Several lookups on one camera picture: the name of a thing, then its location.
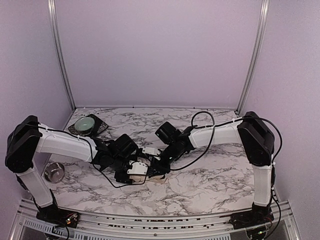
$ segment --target white plastic bracket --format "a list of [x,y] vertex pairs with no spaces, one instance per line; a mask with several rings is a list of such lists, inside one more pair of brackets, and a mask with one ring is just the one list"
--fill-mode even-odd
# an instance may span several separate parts
[[132,169],[128,169],[126,172],[129,175],[146,175],[148,171],[148,165],[140,161],[129,161]]
[[155,159],[160,160],[159,156],[161,154],[161,151],[157,148],[144,146],[142,149],[142,153],[149,154],[151,156],[154,156]]

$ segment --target gray marble veins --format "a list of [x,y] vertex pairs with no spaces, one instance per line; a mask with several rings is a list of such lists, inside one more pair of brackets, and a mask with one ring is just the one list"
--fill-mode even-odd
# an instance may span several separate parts
[[[116,139],[128,134],[138,146],[164,149],[155,131],[165,121],[177,128],[190,126],[191,117],[199,109],[186,108],[88,108],[77,109],[67,127],[77,119],[95,114],[109,129],[99,137]],[[210,110],[216,123],[236,115],[230,110]],[[195,124],[211,124],[205,114]],[[172,164],[179,168],[194,160],[204,148],[196,149]],[[201,160],[181,171],[166,175],[165,183],[148,181],[145,185],[113,188],[89,163],[52,155],[52,162],[65,165],[62,182],[46,182],[55,194],[58,205],[80,211],[119,215],[186,216],[218,213],[250,208],[254,195],[254,178],[244,149],[240,144],[215,145]],[[114,174],[106,169],[114,181]]]

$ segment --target metal bowl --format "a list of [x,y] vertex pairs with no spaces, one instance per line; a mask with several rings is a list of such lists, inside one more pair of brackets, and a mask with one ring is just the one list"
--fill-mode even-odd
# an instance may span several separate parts
[[61,162],[54,162],[44,170],[44,179],[49,183],[59,183],[65,176],[65,166]]

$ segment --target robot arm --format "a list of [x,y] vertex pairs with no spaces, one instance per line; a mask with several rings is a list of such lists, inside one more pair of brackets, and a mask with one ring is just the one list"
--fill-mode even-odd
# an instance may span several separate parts
[[[244,118],[214,126],[211,144],[243,144],[254,172],[255,195],[252,210],[236,213],[232,220],[235,229],[245,228],[272,219],[270,210],[271,187],[274,182],[272,154],[275,137],[254,112]],[[79,137],[38,122],[35,116],[27,117],[8,137],[5,165],[16,174],[35,199],[39,207],[39,219],[64,219],[70,212],[60,210],[53,193],[47,188],[33,163],[34,153],[51,153],[100,166],[100,171],[112,168],[117,182],[131,184],[131,175],[161,176],[171,171],[170,165],[184,153],[208,146],[213,127],[189,126],[183,132],[170,123],[164,123],[156,135],[168,145],[163,151],[154,148],[138,148],[134,141],[123,134],[107,144],[99,138]],[[137,162],[138,155],[151,156],[151,164]]]
[[244,117],[209,127],[197,128],[189,126],[183,132],[170,123],[164,123],[156,135],[168,145],[151,161],[153,175],[161,175],[171,171],[170,165],[184,153],[195,148],[207,147],[213,134],[211,145],[243,144],[248,161],[254,174],[254,201],[252,210],[235,213],[231,223],[235,229],[246,228],[273,220],[271,204],[271,188],[275,181],[272,164],[275,136],[254,112],[247,112]]
[[[64,222],[66,216],[75,214],[59,209],[55,197],[41,178],[33,158],[37,153],[51,153],[77,158],[85,162],[100,165],[102,169],[130,169],[131,174],[146,172],[148,167],[135,163],[130,164],[127,159],[138,149],[132,139],[123,134],[106,146],[99,138],[79,137],[63,131],[51,129],[38,122],[36,116],[28,116],[9,135],[7,140],[5,165],[16,174],[18,182],[28,190],[34,198],[39,212],[37,218],[57,223]],[[76,227],[78,217],[73,218],[69,227]]]

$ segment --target metal extrusion rail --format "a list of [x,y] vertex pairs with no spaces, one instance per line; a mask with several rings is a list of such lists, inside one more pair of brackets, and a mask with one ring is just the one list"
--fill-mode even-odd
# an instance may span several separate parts
[[238,106],[236,108],[236,111],[238,113],[241,113],[241,111],[243,110],[243,107],[245,105],[245,102],[249,93],[250,84],[254,78],[254,73],[255,73],[259,53],[261,51],[261,47],[262,47],[262,43],[264,40],[265,31],[266,31],[269,4],[270,4],[270,0],[262,0],[253,53],[251,56],[251,61],[250,61],[249,69],[245,78],[244,86],[241,92],[241,97],[240,97]]
[[[288,201],[280,203],[284,221],[293,217]],[[274,203],[271,206],[275,220],[279,210]],[[230,211],[194,216],[125,216],[103,213],[80,212],[77,229],[69,228],[70,240],[231,240],[230,234],[246,229],[234,230],[229,223]],[[52,233],[54,224],[36,219],[37,208],[31,200],[22,199],[10,234],[10,240],[18,240],[22,228],[28,227],[55,236],[66,236],[64,228],[57,228]]]

